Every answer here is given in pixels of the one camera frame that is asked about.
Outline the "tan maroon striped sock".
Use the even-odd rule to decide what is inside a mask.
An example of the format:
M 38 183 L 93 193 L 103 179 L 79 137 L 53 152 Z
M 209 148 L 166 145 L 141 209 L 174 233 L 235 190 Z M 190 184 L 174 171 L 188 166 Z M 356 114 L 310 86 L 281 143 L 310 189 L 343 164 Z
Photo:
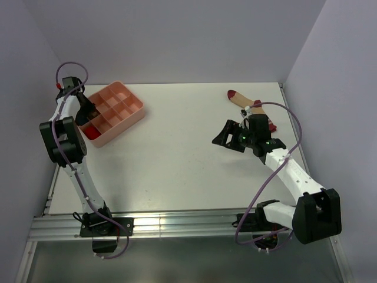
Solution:
M 251 100 L 240 94 L 235 90 L 228 90 L 227 91 L 227 98 L 235 105 L 244 109 L 247 106 L 253 106 L 256 104 L 260 104 L 260 100 Z M 252 114 L 266 114 L 262 108 L 262 106 L 257 106 L 252 108 Z

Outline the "tan argyle sock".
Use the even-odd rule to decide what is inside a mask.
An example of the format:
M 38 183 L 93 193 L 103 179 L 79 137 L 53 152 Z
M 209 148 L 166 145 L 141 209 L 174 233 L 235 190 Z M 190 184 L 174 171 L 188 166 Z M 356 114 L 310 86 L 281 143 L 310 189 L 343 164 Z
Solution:
M 99 112 L 96 110 L 96 111 L 89 112 L 87 117 L 88 117 L 89 120 L 92 120 L 92 119 L 96 118 L 98 115 L 99 115 Z

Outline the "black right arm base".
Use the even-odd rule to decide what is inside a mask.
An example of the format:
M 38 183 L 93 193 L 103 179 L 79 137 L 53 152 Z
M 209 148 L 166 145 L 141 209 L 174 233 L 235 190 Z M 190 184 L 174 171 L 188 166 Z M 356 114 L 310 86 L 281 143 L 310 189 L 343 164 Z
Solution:
M 279 229 L 282 229 L 283 226 L 276 224 L 276 223 L 270 223 L 266 222 L 263 224 L 258 223 L 257 217 L 255 213 L 249 213 L 243 222 L 240 232 L 274 232 Z M 276 248 L 278 245 L 278 236 L 272 235 L 269 237 L 266 237 L 264 239 L 261 239 L 259 241 L 256 241 L 256 246 L 261 249 L 273 249 Z

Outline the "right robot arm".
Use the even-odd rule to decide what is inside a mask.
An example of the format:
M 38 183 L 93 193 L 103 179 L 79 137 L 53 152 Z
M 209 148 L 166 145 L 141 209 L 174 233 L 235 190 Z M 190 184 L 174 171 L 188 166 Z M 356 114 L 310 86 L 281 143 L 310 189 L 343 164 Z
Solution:
M 251 114 L 241 123 L 227 120 L 213 144 L 243 153 L 250 148 L 288 188 L 295 205 L 267 200 L 254 206 L 237 220 L 241 232 L 257 228 L 266 231 L 283 228 L 293 231 L 302 244 L 335 236 L 342 231 L 340 196 L 313 180 L 291 157 L 286 145 L 271 136 L 267 115 Z

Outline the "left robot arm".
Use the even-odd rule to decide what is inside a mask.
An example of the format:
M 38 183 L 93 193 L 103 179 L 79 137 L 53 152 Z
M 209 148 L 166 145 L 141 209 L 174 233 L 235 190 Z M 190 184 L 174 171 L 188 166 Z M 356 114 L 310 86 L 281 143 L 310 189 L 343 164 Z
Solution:
M 94 229 L 100 235 L 109 235 L 115 221 L 89 174 L 87 147 L 78 128 L 99 116 L 99 111 L 84 95 L 84 83 L 79 78 L 65 77 L 57 87 L 55 113 L 39 125 L 42 139 L 51 161 L 63 168 L 72 181 L 82 204 L 83 220 L 97 217 Z

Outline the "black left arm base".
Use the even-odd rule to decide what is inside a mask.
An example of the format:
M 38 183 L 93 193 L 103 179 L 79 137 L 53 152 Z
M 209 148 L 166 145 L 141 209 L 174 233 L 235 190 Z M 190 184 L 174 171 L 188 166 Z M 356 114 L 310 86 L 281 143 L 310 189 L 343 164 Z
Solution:
M 108 221 L 94 212 L 84 213 L 82 216 L 73 212 L 72 216 L 81 225 L 80 238 L 91 238 L 92 251 L 107 256 L 115 252 L 122 236 L 128 238 L 133 234 L 134 219 L 113 217 L 109 210 L 100 209 L 100 212 L 113 221 Z

